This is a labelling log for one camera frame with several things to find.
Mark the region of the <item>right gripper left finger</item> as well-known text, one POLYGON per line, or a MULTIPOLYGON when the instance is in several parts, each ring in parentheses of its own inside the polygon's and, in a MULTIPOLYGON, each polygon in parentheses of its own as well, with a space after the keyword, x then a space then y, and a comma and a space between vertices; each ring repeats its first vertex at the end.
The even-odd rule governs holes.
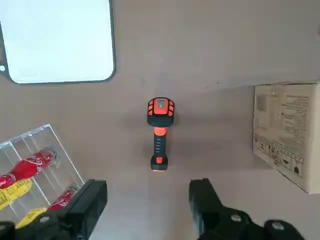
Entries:
POLYGON ((67 206, 46 211, 31 223, 16 228, 0 223, 2 240, 88 240, 108 202, 105 180, 88 180, 67 206))

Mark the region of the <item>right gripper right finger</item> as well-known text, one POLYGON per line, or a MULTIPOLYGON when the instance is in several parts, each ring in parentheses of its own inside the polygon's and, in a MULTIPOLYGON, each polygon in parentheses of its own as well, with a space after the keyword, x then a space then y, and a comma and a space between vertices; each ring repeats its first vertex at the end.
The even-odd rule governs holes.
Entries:
POLYGON ((189 183, 188 201, 198 240, 303 240, 290 223, 269 219, 263 226, 244 211, 224 206, 207 178, 189 183))

